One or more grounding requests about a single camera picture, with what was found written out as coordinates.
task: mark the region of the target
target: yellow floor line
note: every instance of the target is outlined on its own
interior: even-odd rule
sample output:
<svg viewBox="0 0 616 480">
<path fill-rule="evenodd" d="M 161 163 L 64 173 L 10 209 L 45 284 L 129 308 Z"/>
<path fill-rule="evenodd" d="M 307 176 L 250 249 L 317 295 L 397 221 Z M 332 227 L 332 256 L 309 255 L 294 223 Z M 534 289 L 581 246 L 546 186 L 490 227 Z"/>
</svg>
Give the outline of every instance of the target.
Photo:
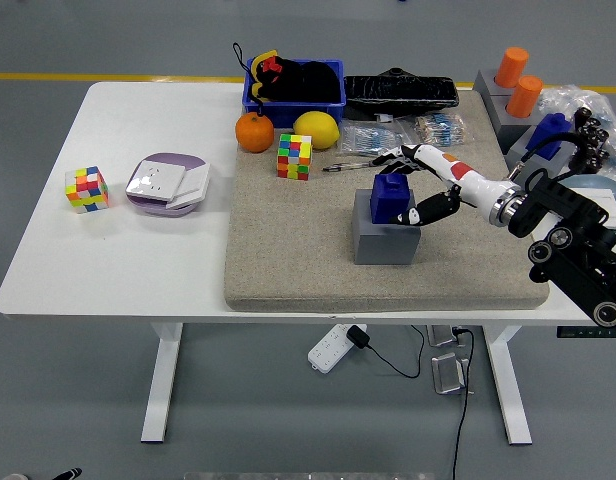
<svg viewBox="0 0 616 480">
<path fill-rule="evenodd" d="M 243 83 L 244 77 L 195 77 L 183 75 L 111 75 L 88 73 L 0 73 L 0 80 L 31 82 L 221 82 Z"/>
<path fill-rule="evenodd" d="M 0 80 L 24 80 L 32 82 L 220 82 L 243 83 L 244 77 L 207 77 L 190 75 L 115 75 L 89 73 L 9 73 L 0 72 Z M 455 82 L 458 88 L 472 88 L 472 82 Z M 546 85 L 546 88 L 558 85 Z M 592 90 L 602 94 L 616 95 L 616 86 L 612 85 L 580 85 L 584 90 Z"/>
</svg>

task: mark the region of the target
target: metal bracket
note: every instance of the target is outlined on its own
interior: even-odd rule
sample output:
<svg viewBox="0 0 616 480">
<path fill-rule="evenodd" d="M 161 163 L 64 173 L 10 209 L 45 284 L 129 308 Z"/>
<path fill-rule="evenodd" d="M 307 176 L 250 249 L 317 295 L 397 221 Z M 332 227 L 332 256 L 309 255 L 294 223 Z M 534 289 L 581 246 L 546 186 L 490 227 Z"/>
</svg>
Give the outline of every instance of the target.
<svg viewBox="0 0 616 480">
<path fill-rule="evenodd" d="M 458 395 L 466 388 L 468 359 L 458 359 L 454 352 L 432 359 L 432 378 L 440 395 Z"/>
<path fill-rule="evenodd" d="M 452 333 L 451 325 L 426 325 L 428 332 L 428 343 L 431 347 L 457 346 L 465 347 L 466 343 L 462 336 L 455 336 Z"/>
</svg>

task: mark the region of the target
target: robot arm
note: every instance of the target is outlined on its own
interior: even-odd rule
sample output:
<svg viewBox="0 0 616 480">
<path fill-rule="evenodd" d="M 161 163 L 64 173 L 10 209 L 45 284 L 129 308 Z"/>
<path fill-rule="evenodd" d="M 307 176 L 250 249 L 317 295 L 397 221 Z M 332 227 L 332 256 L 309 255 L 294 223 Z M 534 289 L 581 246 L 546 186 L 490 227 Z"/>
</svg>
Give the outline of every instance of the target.
<svg viewBox="0 0 616 480">
<path fill-rule="evenodd" d="M 523 238 L 548 212 L 558 215 L 561 220 L 546 238 L 529 248 L 528 258 L 533 263 L 530 279 L 537 283 L 551 280 L 597 325 L 616 328 L 616 253 L 612 251 L 616 234 L 603 225 L 608 213 L 559 183 L 576 173 L 598 171 L 604 155 L 599 145 L 591 147 L 581 136 L 573 143 L 578 150 L 571 160 L 571 171 L 553 179 L 539 170 L 526 182 L 529 191 L 510 179 L 488 180 L 431 145 L 404 145 L 378 157 L 373 164 L 386 165 L 381 173 L 426 170 L 447 187 L 447 191 L 396 217 L 393 221 L 398 224 L 427 225 L 452 215 L 466 203 L 477 208 L 491 225 L 507 227 Z"/>
</svg>

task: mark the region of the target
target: table leg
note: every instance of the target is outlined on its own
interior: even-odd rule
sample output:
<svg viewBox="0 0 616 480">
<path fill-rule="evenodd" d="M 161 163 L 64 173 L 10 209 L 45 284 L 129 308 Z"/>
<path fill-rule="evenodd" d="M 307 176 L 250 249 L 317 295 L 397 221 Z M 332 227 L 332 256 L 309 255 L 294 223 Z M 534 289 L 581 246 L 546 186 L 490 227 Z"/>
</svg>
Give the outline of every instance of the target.
<svg viewBox="0 0 616 480">
<path fill-rule="evenodd" d="M 160 340 L 141 441 L 162 443 L 166 434 L 183 323 L 153 323 L 152 326 Z"/>
<path fill-rule="evenodd" d="M 529 445 L 532 443 L 519 386 L 512 366 L 508 341 L 517 333 L 518 326 L 484 326 L 484 337 L 490 356 L 490 365 L 495 377 L 499 405 L 506 426 L 508 443 Z"/>
</svg>

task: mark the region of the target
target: beige mat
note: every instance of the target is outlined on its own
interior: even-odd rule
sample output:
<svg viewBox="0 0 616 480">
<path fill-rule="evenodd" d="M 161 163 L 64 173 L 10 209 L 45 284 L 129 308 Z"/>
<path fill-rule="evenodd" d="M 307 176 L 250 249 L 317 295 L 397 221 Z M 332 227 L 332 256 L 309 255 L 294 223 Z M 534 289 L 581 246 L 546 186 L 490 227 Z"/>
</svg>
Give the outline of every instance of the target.
<svg viewBox="0 0 616 480">
<path fill-rule="evenodd" d="M 445 150 L 488 178 L 503 178 L 506 166 L 479 94 L 460 92 L 459 106 L 448 111 L 461 114 L 474 140 Z M 240 150 L 237 156 L 225 271 L 231 308 L 318 313 L 529 309 L 547 298 L 547 285 L 528 279 L 530 239 L 488 225 L 467 205 L 422 228 L 412 265 L 355 265 L 355 190 L 372 188 L 379 169 L 322 172 L 332 163 L 355 160 L 336 157 L 333 148 L 313 153 L 309 181 L 281 179 L 276 146 L 258 155 Z M 426 172 L 409 175 L 409 185 L 418 201 L 444 189 Z"/>
</svg>

